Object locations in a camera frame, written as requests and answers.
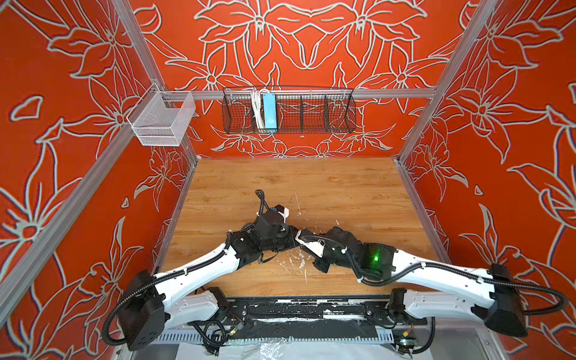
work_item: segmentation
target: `leaf pattern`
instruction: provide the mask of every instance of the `leaf pattern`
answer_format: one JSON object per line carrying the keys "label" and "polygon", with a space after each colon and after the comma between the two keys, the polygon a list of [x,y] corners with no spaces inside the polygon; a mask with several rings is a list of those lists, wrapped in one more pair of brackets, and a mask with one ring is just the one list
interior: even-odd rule
{"label": "leaf pattern", "polygon": [[[460,14],[463,28],[477,3]],[[566,55],[575,20],[570,2],[498,2],[406,163],[441,240],[452,239],[452,262],[505,264],[517,281],[568,296],[565,311],[527,318],[527,338],[502,338],[512,359],[576,357],[576,73]],[[438,198],[430,153],[449,153],[445,164],[476,185],[446,182]],[[530,308],[556,301],[531,291],[521,299]]]}

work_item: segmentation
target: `white paint splatter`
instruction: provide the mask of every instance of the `white paint splatter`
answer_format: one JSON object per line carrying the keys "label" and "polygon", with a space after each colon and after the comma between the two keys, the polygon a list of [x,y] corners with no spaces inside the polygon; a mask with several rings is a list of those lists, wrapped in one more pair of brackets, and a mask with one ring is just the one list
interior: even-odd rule
{"label": "white paint splatter", "polygon": [[302,215],[302,211],[300,211],[300,203],[298,202],[298,194],[294,191],[294,195],[296,195],[296,205],[298,205],[298,215]]}

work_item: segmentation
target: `basket divider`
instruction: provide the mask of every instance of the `basket divider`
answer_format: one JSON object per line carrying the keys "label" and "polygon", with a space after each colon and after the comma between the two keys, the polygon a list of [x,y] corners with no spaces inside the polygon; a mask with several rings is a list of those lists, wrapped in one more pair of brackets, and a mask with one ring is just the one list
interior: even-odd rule
{"label": "basket divider", "polygon": [[328,120],[329,116],[330,111],[328,106],[328,96],[324,95],[324,128],[326,129],[326,131],[329,131],[330,129],[330,122]]}
{"label": "basket divider", "polygon": [[300,129],[304,131],[304,102],[302,101],[302,95],[300,95]]}

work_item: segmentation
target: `wire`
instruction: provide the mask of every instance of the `wire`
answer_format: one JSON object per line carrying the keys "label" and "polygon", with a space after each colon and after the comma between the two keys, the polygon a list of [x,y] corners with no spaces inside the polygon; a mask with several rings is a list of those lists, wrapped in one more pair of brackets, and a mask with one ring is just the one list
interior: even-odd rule
{"label": "wire", "polygon": [[258,211],[258,214],[262,215],[262,213],[264,212],[264,208],[266,208],[266,210],[270,210],[264,198],[264,191],[258,189],[254,192],[254,194],[256,194],[258,198],[260,198],[260,210]]}
{"label": "wire", "polygon": [[[432,317],[430,320],[430,337],[428,338],[428,341],[426,342],[426,344],[424,344],[424,346],[417,348],[415,350],[412,350],[412,353],[413,354],[421,354],[424,351],[428,350],[430,345],[432,345],[432,341],[434,341],[434,334],[435,333],[436,333],[436,318]],[[398,348],[397,351],[401,354],[409,354],[410,353],[410,351],[404,350],[401,348]]]}
{"label": "wire", "polygon": [[[200,327],[200,325],[198,325],[197,321],[192,321],[191,324],[196,329],[196,331],[198,332],[200,337],[202,338],[202,343],[204,344],[204,347],[206,348],[206,350],[208,350],[208,352],[212,355],[214,355],[218,351],[218,349],[222,345],[224,345],[224,343],[226,341],[228,341],[228,336],[226,334],[226,328],[224,327],[224,325],[222,325],[222,323],[220,321],[216,321],[216,320],[208,321],[208,323],[206,323],[206,325],[204,326],[204,330],[201,329],[201,327]],[[217,325],[220,328],[220,331],[222,332],[222,337],[218,341],[212,340],[208,337],[208,327],[210,327],[210,325],[212,325],[212,324]]]}
{"label": "wire", "polygon": [[[432,262],[428,263],[427,262],[426,267],[442,269],[442,270],[449,271],[449,272],[452,272],[454,274],[457,274],[457,275],[460,275],[460,276],[463,276],[465,278],[472,279],[472,280],[478,279],[477,275],[470,274],[469,272],[455,269],[451,266],[441,264],[441,263],[432,263]],[[398,281],[400,278],[406,276],[408,273],[415,271],[419,268],[424,268],[424,266],[422,266],[422,263],[416,263],[414,265],[411,265],[411,266],[407,267],[406,269],[400,271],[398,274],[391,276],[390,278],[388,278],[386,280],[375,282],[375,281],[368,281],[366,279],[362,279],[362,283],[369,285],[369,286],[386,286],[388,284],[393,283],[394,281]],[[558,302],[556,304],[554,304],[553,306],[549,306],[547,308],[541,308],[541,309],[524,310],[523,314],[526,316],[551,314],[551,313],[554,313],[557,311],[564,310],[566,308],[566,306],[568,305],[568,298],[566,297],[566,295],[562,294],[558,290],[551,289],[549,287],[544,287],[544,286],[540,286],[540,285],[532,285],[532,284],[524,284],[524,283],[518,283],[518,282],[500,281],[500,280],[485,278],[482,276],[481,276],[481,278],[485,283],[488,283],[491,285],[500,285],[500,286],[506,286],[506,287],[513,287],[516,289],[540,291],[542,293],[554,295],[558,298]]]}
{"label": "wire", "polygon": [[[333,240],[333,239],[330,239],[328,237],[324,237],[324,236],[307,235],[307,236],[303,236],[302,239],[303,240],[317,239],[317,240],[324,240],[324,241],[332,241],[335,244],[338,244],[340,247],[345,248],[345,246],[343,244],[341,244],[340,242]],[[348,249],[348,251],[346,251],[346,254],[348,255],[348,260],[350,261],[350,266],[351,266],[352,270],[354,271],[354,275],[356,275],[356,277],[359,279],[362,277],[361,276],[362,273],[365,274],[365,272],[363,272],[362,269],[360,268],[360,265],[358,264],[357,259],[355,259],[350,254],[348,254],[349,251],[350,251],[350,249]],[[427,262],[426,266],[427,267],[433,267],[433,268],[439,268],[439,269],[442,269],[445,271],[449,271],[449,272],[452,272],[454,274],[464,276],[468,279],[473,279],[473,280],[478,279],[477,275],[470,274],[469,272],[466,272],[463,270],[455,269],[455,268],[448,266],[446,264],[432,263],[432,262],[428,263]],[[386,285],[389,285],[395,281],[398,281],[402,277],[406,276],[408,273],[410,273],[416,269],[419,269],[419,268],[423,268],[422,263],[416,263],[412,266],[409,266],[406,269],[404,269],[403,271],[400,271],[398,274],[396,274],[396,275],[394,275],[394,276],[392,276],[386,280],[379,281],[379,282],[373,282],[373,281],[369,281],[366,279],[362,279],[362,283],[369,285],[369,286],[386,286]],[[518,283],[518,282],[501,281],[501,280],[495,280],[495,279],[484,278],[484,277],[482,277],[482,279],[484,282],[491,284],[491,285],[499,285],[499,286],[513,287],[516,289],[540,291],[543,293],[554,295],[559,299],[556,304],[554,304],[553,306],[549,306],[547,308],[524,310],[523,314],[526,316],[545,315],[545,314],[554,313],[554,312],[557,312],[560,310],[564,310],[566,308],[566,306],[568,305],[568,298],[563,293],[561,293],[555,289],[549,288],[549,287],[544,287],[544,286],[540,286],[540,285],[524,284],[524,283]]]}
{"label": "wire", "polygon": [[[226,233],[226,245],[224,246],[224,248],[228,249],[230,247],[231,242],[232,242],[232,234],[230,232],[227,232]],[[127,341],[126,338],[112,339],[110,337],[110,325],[112,324],[112,320],[114,319],[114,317],[116,317],[116,314],[118,314],[118,311],[121,308],[123,308],[124,306],[126,306],[127,304],[129,304],[133,298],[135,298],[136,296],[142,295],[148,289],[150,289],[153,286],[156,286],[159,283],[165,282],[165,281],[173,279],[173,278],[177,278],[178,276],[181,276],[181,275],[189,274],[192,271],[196,271],[200,268],[203,268],[205,266],[213,264],[213,263],[217,262],[225,254],[226,254],[225,251],[221,251],[218,255],[214,256],[211,259],[206,260],[203,263],[189,266],[188,268],[186,268],[186,270],[184,270],[184,269],[178,270],[178,271],[172,272],[170,274],[164,275],[161,278],[153,279],[152,281],[147,282],[147,283],[143,284],[142,286],[140,286],[139,288],[137,288],[136,290],[134,290],[131,294],[127,295],[121,301],[119,301],[118,304],[116,304],[116,306],[112,309],[112,311],[110,311],[110,313],[108,314],[108,316],[104,320],[104,325],[102,326],[102,340],[106,344],[112,345],[112,346],[118,346],[118,345],[122,345],[122,344],[126,343],[126,341]]]}
{"label": "wire", "polygon": [[258,129],[266,128],[264,124],[264,119],[262,119],[262,114],[260,113],[260,109],[262,108],[262,94],[269,93],[268,89],[261,89],[261,90],[253,90],[250,92],[250,96],[252,98],[252,109],[254,111],[254,118],[256,120],[256,127]]}

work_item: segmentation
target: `orange floral wallpaper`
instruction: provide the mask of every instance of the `orange floral wallpaper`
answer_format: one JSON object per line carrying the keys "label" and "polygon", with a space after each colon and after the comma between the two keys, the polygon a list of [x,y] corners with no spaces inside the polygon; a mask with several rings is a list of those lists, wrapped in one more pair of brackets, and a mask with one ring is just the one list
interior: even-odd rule
{"label": "orange floral wallpaper", "polygon": [[[172,90],[305,85],[436,85],[477,1],[130,1]],[[199,101],[188,136],[204,157],[392,156],[424,99],[361,100],[346,135],[228,135],[218,101]]]}
{"label": "orange floral wallpaper", "polygon": [[0,13],[0,281],[150,86],[100,1],[11,1]]}
{"label": "orange floral wallpaper", "polygon": [[190,165],[181,149],[132,138],[0,329],[0,358],[111,356],[104,319],[136,273],[153,271]]}
{"label": "orange floral wallpaper", "polygon": [[[2,2],[0,29],[1,281],[150,82],[109,0]],[[151,270],[190,165],[132,139],[0,329],[0,358],[109,358],[103,316]]]}
{"label": "orange floral wallpaper", "polygon": [[573,2],[500,1],[406,164],[454,264],[571,299],[502,337],[512,359],[576,357],[575,20]]}

